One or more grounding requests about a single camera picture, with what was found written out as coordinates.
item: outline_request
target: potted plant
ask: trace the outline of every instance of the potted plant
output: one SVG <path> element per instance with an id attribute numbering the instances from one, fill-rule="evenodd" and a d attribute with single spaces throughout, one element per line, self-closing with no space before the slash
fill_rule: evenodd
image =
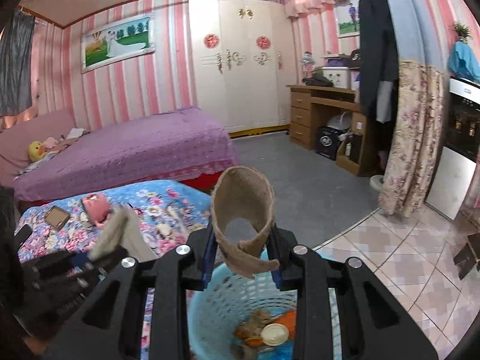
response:
<path id="1" fill-rule="evenodd" d="M 468 44 L 468 42 L 469 42 L 468 38 L 470 37 L 470 34 L 472 33 L 470 27 L 464 26 L 459 21 L 456 21 L 453 25 L 453 30 L 457 33 L 459 42 L 463 42 L 465 44 Z"/>

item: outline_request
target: wooden desk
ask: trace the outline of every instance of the wooden desk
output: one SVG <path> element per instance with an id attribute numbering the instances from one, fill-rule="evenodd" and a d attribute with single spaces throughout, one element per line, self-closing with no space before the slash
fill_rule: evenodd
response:
<path id="1" fill-rule="evenodd" d="M 374 141 L 374 124 L 360 113 L 353 102 L 355 91 L 343 88 L 324 88 L 287 85 L 291 90 L 290 141 L 308 150 L 315 150 L 316 133 L 335 115 L 352 111 L 351 130 L 363 135 L 358 163 L 344 156 L 345 144 L 337 153 L 337 165 L 357 176 L 374 174 L 378 163 Z"/>

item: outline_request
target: pink hair dryer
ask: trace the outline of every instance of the pink hair dryer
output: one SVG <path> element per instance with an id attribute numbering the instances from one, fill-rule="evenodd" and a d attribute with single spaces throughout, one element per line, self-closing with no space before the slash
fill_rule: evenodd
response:
<path id="1" fill-rule="evenodd" d="M 110 203 L 102 193 L 93 193 L 81 199 L 83 210 L 88 220 L 95 226 L 102 228 L 102 222 L 107 218 L 110 211 Z"/>

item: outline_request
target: dark curtain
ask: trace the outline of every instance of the dark curtain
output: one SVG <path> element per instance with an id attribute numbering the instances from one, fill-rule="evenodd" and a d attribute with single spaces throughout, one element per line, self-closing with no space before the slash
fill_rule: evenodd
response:
<path id="1" fill-rule="evenodd" d="M 32 106 L 30 57 L 35 18 L 15 10 L 0 40 L 0 116 Z"/>

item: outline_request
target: yellow duck plush toy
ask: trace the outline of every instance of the yellow duck plush toy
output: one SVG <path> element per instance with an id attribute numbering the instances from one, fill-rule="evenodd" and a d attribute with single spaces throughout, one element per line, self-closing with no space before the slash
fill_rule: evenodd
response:
<path id="1" fill-rule="evenodd" d="M 46 154 L 45 147 L 37 140 L 28 146 L 28 156 L 32 162 L 40 161 Z"/>

